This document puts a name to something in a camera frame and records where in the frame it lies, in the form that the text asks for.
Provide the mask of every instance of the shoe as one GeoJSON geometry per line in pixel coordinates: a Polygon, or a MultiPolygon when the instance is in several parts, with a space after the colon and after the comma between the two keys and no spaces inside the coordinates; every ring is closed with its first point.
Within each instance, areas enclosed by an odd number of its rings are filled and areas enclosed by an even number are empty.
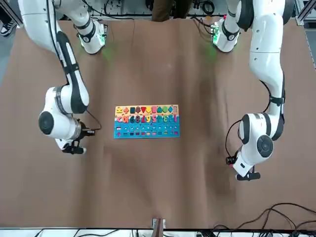
{"type": "Polygon", "coordinates": [[[3,24],[1,29],[1,35],[4,37],[9,36],[15,27],[16,22],[13,20],[11,20],[8,24],[3,24]]]}

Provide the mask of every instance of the number puzzle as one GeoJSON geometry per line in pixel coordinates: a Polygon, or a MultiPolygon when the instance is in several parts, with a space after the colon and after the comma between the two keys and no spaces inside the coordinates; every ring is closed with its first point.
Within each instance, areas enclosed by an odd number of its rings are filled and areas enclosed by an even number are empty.
{"type": "Polygon", "coordinates": [[[178,105],[115,107],[115,139],[163,137],[180,137],[178,105]]]}

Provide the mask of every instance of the brown mat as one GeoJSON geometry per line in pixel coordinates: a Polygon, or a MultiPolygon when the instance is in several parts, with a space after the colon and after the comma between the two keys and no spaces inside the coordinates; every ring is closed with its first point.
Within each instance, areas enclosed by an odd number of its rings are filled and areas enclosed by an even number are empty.
{"type": "MultiPolygon", "coordinates": [[[[85,138],[84,156],[63,154],[41,134],[45,93],[65,78],[57,57],[18,30],[0,88],[1,226],[150,228],[153,217],[162,217],[169,228],[234,228],[276,202],[316,209],[316,77],[295,21],[285,26],[281,54],[285,130],[273,157],[257,166],[262,178],[252,182],[235,180],[224,149],[230,124],[268,101],[248,68],[250,32],[233,53],[222,54],[192,20],[115,21],[107,47],[88,55],[71,22],[61,26],[103,129],[85,138]],[[181,138],[113,139],[115,105],[169,103],[179,104],[181,138]]],[[[97,126],[88,115],[82,119],[97,126]]],[[[235,127],[229,150],[240,145],[235,127]]],[[[297,222],[315,219],[296,207],[280,210],[297,222]]],[[[290,226],[273,213],[267,228],[290,226]]]]}

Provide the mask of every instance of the metal frame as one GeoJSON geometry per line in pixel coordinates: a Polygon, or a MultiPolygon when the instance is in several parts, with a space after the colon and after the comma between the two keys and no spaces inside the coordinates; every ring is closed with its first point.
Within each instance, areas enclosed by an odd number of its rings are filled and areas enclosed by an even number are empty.
{"type": "Polygon", "coordinates": [[[0,0],[0,7],[6,11],[6,13],[18,24],[19,27],[23,25],[22,19],[19,18],[6,0],[0,0]]]}
{"type": "Polygon", "coordinates": [[[309,0],[304,4],[304,0],[295,0],[296,10],[298,15],[296,22],[298,25],[303,25],[304,22],[316,22],[316,0],[309,0]]]}

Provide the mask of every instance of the black cable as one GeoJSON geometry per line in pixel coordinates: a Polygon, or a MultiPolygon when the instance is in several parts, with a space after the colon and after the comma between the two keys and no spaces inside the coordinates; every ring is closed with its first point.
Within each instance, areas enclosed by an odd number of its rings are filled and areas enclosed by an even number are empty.
{"type": "Polygon", "coordinates": [[[74,237],[76,237],[76,235],[78,234],[78,232],[80,231],[81,229],[78,229],[74,235],[74,237]]]}
{"type": "Polygon", "coordinates": [[[47,18],[48,18],[47,21],[48,21],[48,27],[49,27],[49,34],[50,34],[51,40],[53,41],[53,46],[55,48],[56,54],[58,56],[58,59],[59,59],[61,65],[63,66],[63,64],[61,62],[61,59],[60,59],[60,56],[59,56],[59,53],[58,53],[58,50],[57,50],[57,46],[56,46],[55,41],[54,41],[53,33],[52,33],[52,26],[51,26],[51,23],[50,23],[50,13],[49,13],[49,2],[48,2],[48,0],[46,0],[46,7],[47,7],[47,18]]]}
{"type": "MultiPolygon", "coordinates": [[[[276,203],[276,204],[272,205],[270,208],[265,209],[257,218],[255,218],[255,219],[253,219],[253,220],[251,220],[251,221],[246,221],[246,222],[242,223],[241,225],[239,225],[237,228],[235,228],[235,229],[233,229],[233,230],[228,229],[228,227],[225,226],[225,225],[216,225],[216,226],[214,226],[214,229],[216,229],[217,227],[224,227],[224,228],[226,228],[226,229],[225,229],[225,230],[220,230],[220,232],[227,232],[227,231],[228,231],[228,232],[231,232],[231,233],[232,233],[233,231],[240,229],[242,226],[244,226],[244,225],[246,225],[246,224],[250,224],[250,223],[253,223],[253,222],[259,220],[266,212],[268,212],[268,213],[267,213],[267,217],[266,217],[266,219],[265,219],[265,221],[264,221],[264,224],[263,224],[263,226],[262,226],[262,230],[263,230],[263,229],[265,228],[266,224],[267,224],[267,221],[268,221],[268,219],[269,219],[269,216],[270,216],[271,211],[274,211],[274,212],[280,214],[280,215],[283,216],[286,220],[288,220],[290,223],[293,224],[294,230],[293,230],[293,233],[290,235],[290,237],[295,237],[295,236],[296,236],[295,234],[298,233],[297,230],[298,230],[302,225],[305,225],[305,224],[308,224],[308,223],[316,223],[316,220],[311,220],[311,221],[305,221],[305,222],[300,223],[299,225],[296,225],[289,217],[287,217],[286,215],[284,215],[284,214],[281,213],[280,211],[274,209],[274,207],[279,206],[279,205],[292,205],[292,206],[297,206],[297,207],[299,207],[299,208],[301,208],[301,209],[304,209],[304,210],[306,210],[306,211],[308,211],[308,212],[311,212],[311,213],[313,213],[313,214],[316,215],[316,211],[311,210],[311,209],[309,209],[309,208],[307,208],[307,207],[304,207],[304,206],[302,206],[302,205],[295,204],[295,203],[291,203],[291,202],[280,202],[280,203],[276,203]]],[[[260,234],[259,234],[259,237],[264,236],[264,234],[269,234],[269,233],[260,233],[260,234]]]]}
{"type": "MultiPolygon", "coordinates": [[[[265,86],[265,88],[268,90],[269,97],[271,97],[271,92],[270,92],[268,86],[267,86],[263,81],[260,81],[260,82],[261,82],[261,83],[265,86]]],[[[262,113],[265,113],[265,112],[267,111],[267,109],[269,108],[269,106],[270,106],[270,100],[269,100],[269,102],[268,102],[266,108],[264,109],[264,111],[263,111],[262,113]]],[[[240,121],[241,121],[241,120],[238,120],[238,121],[234,122],[233,125],[231,125],[231,127],[228,129],[228,132],[227,132],[227,134],[226,134],[225,149],[226,149],[226,152],[227,152],[228,156],[231,156],[230,153],[229,153],[228,150],[227,150],[227,138],[228,138],[228,134],[229,134],[230,130],[232,129],[232,127],[233,127],[236,123],[238,123],[238,122],[240,122],[240,121]]],[[[238,135],[238,138],[241,140],[240,133],[239,133],[239,128],[238,128],[238,131],[237,131],[237,135],[238,135]]]]}
{"type": "MultiPolygon", "coordinates": [[[[286,215],[284,215],[282,212],[280,212],[280,211],[278,211],[278,210],[275,210],[275,209],[272,208],[272,207],[271,207],[271,211],[274,211],[274,212],[280,214],[281,216],[283,216],[283,217],[290,223],[290,226],[291,226],[291,227],[292,227],[292,225],[291,225],[291,223],[292,223],[293,226],[294,226],[294,228],[296,228],[296,224],[295,224],[289,217],[287,217],[286,215]]],[[[266,223],[267,223],[268,218],[269,218],[269,215],[270,215],[270,208],[269,208],[269,212],[268,212],[268,214],[267,214],[267,217],[266,217],[266,219],[265,219],[265,223],[264,223],[262,229],[265,228],[266,223]]]]}
{"type": "Polygon", "coordinates": [[[229,229],[229,230],[221,230],[221,232],[227,232],[227,231],[228,231],[228,232],[233,232],[233,231],[236,231],[236,230],[240,229],[241,227],[243,227],[243,226],[246,225],[246,224],[250,224],[250,223],[256,222],[256,221],[258,221],[267,211],[269,211],[268,214],[267,214],[268,217],[269,217],[269,215],[270,215],[270,212],[271,212],[271,211],[274,211],[274,212],[276,212],[276,213],[282,215],[285,219],[290,220],[290,222],[293,223],[293,225],[296,227],[295,223],[294,223],[289,217],[287,217],[287,216],[284,215],[283,213],[279,212],[278,210],[275,210],[275,209],[273,209],[272,207],[270,207],[270,208],[265,209],[265,210],[264,210],[258,217],[256,217],[255,219],[250,220],[250,221],[243,222],[243,223],[240,224],[238,227],[236,227],[236,228],[234,228],[234,229],[232,229],[232,230],[230,230],[230,229],[229,229]]]}
{"type": "MultiPolygon", "coordinates": [[[[311,210],[311,209],[309,209],[309,208],[307,208],[307,207],[301,206],[301,205],[299,205],[299,204],[291,203],[291,202],[280,202],[280,203],[277,203],[277,204],[272,205],[272,206],[270,207],[270,209],[273,209],[274,207],[280,206],[280,205],[292,205],[292,206],[297,206],[297,207],[300,207],[301,209],[304,209],[304,210],[309,211],[309,212],[311,212],[311,213],[313,213],[313,214],[316,214],[316,211],[314,211],[314,210],[311,210]]],[[[265,228],[265,226],[266,226],[266,224],[267,224],[267,221],[268,221],[268,220],[266,220],[266,221],[264,222],[262,228],[265,228]]]]}
{"type": "Polygon", "coordinates": [[[205,23],[203,22],[202,18],[201,18],[201,19],[198,19],[196,16],[192,16],[190,19],[195,19],[195,20],[197,20],[200,24],[204,25],[205,27],[211,28],[210,25],[205,24],[205,23]]]}
{"type": "Polygon", "coordinates": [[[34,237],[38,237],[40,235],[40,233],[42,233],[44,231],[44,229],[41,229],[34,237]]]}
{"type": "Polygon", "coordinates": [[[281,232],[279,232],[279,231],[277,231],[277,230],[272,230],[272,231],[273,231],[273,232],[276,232],[276,233],[282,235],[282,237],[284,237],[284,235],[283,235],[281,232]]]}
{"type": "Polygon", "coordinates": [[[231,127],[228,129],[228,132],[227,132],[227,134],[226,134],[225,149],[226,149],[226,152],[227,152],[228,156],[231,156],[231,154],[228,152],[228,149],[227,149],[228,134],[229,134],[229,132],[231,131],[232,127],[233,127],[235,124],[239,123],[239,122],[241,122],[241,119],[240,119],[240,120],[237,120],[236,122],[234,122],[234,123],[231,125],[231,127]]]}
{"type": "Polygon", "coordinates": [[[204,11],[205,14],[212,15],[215,11],[214,3],[212,1],[209,1],[209,0],[204,1],[202,3],[202,10],[204,11]],[[212,10],[210,10],[210,11],[206,10],[207,5],[211,6],[212,10]]]}
{"type": "Polygon", "coordinates": [[[304,222],[298,224],[297,227],[295,228],[295,230],[289,235],[289,237],[297,237],[299,234],[298,228],[300,228],[302,225],[305,225],[308,223],[316,223],[316,220],[304,221],[304,222]]]}
{"type": "Polygon", "coordinates": [[[104,234],[104,235],[98,235],[98,234],[84,234],[84,235],[81,235],[81,236],[77,236],[77,237],[84,237],[84,236],[98,236],[98,237],[104,237],[104,236],[108,236],[116,231],[119,231],[119,230],[114,230],[114,231],[111,231],[107,234],[104,234]]]}
{"type": "Polygon", "coordinates": [[[94,130],[94,131],[97,131],[97,130],[100,130],[102,128],[102,125],[101,123],[99,122],[99,120],[87,109],[86,110],[88,114],[90,114],[91,117],[93,117],[93,119],[99,124],[99,128],[94,128],[94,129],[91,129],[91,130],[94,130]]]}
{"type": "Polygon", "coordinates": [[[108,5],[108,3],[109,3],[109,0],[107,0],[107,3],[106,3],[105,6],[104,6],[104,13],[102,13],[102,12],[96,10],[94,7],[92,7],[91,5],[89,5],[89,4],[86,2],[86,0],[82,0],[82,2],[83,2],[84,4],[86,4],[88,7],[90,7],[93,11],[99,13],[100,16],[107,16],[107,17],[110,17],[110,18],[113,18],[113,19],[118,19],[118,20],[134,20],[134,18],[116,18],[116,17],[114,17],[113,15],[108,14],[108,13],[107,13],[107,5],[108,5]]]}
{"type": "MultiPolygon", "coordinates": [[[[82,0],[82,2],[84,4],[86,4],[88,7],[90,7],[93,11],[97,12],[100,14],[100,16],[108,16],[110,18],[113,18],[113,19],[117,19],[117,20],[124,20],[124,19],[130,19],[130,20],[134,20],[134,18],[125,18],[126,16],[152,16],[152,14],[130,14],[130,13],[126,13],[126,14],[108,14],[107,11],[106,11],[106,6],[104,7],[104,12],[105,13],[102,13],[98,10],[96,10],[95,8],[93,8],[90,4],[88,4],[86,2],[86,0],[82,0]]],[[[206,17],[208,15],[206,14],[188,14],[187,15],[188,17],[206,17]]],[[[211,16],[219,16],[219,17],[223,17],[224,14],[214,14],[214,15],[211,15],[211,16]]]]}
{"type": "Polygon", "coordinates": [[[218,225],[214,226],[213,228],[217,229],[217,227],[224,227],[225,229],[229,230],[229,228],[227,226],[221,225],[221,224],[218,224],[218,225]]]}
{"type": "MultiPolygon", "coordinates": [[[[268,90],[268,93],[269,93],[269,98],[271,97],[271,92],[270,92],[270,89],[268,88],[268,86],[267,86],[267,84],[265,84],[263,81],[260,81],[264,86],[265,86],[265,88],[268,90]]],[[[265,111],[267,111],[267,109],[269,108],[269,106],[270,106],[270,100],[269,100],[269,102],[268,102],[268,105],[267,105],[267,107],[265,108],[265,110],[263,111],[263,113],[265,112],[265,111]]]]}
{"type": "Polygon", "coordinates": [[[200,20],[201,20],[201,22],[202,22],[202,24],[203,24],[203,26],[204,26],[205,31],[206,31],[207,33],[209,33],[210,35],[212,35],[212,33],[211,33],[210,31],[208,31],[207,28],[206,28],[206,26],[208,26],[208,27],[211,27],[211,26],[210,26],[210,25],[207,25],[207,24],[204,24],[202,18],[201,18],[200,20]]]}

